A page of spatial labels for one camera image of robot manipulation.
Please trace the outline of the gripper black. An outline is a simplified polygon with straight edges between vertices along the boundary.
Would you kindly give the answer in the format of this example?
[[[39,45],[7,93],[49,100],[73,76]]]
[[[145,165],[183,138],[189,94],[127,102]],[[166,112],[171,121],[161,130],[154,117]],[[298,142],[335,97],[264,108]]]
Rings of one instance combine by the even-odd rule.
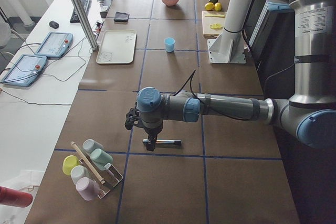
[[[157,136],[163,129],[163,121],[158,120],[158,121],[152,122],[152,123],[144,121],[143,124],[144,124],[144,129],[148,133],[148,135],[153,137],[153,142],[150,139],[147,140],[146,150],[147,151],[154,151],[154,149],[156,147]]]

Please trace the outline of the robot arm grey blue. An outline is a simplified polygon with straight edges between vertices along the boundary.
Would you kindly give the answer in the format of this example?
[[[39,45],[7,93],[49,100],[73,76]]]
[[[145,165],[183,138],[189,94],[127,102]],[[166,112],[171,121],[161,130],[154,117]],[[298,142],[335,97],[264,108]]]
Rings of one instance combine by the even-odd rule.
[[[143,128],[155,149],[164,120],[196,122],[222,115],[274,124],[314,148],[335,147],[335,0],[268,0],[271,11],[295,12],[295,92],[286,99],[244,99],[178,91],[140,90],[125,127]]]

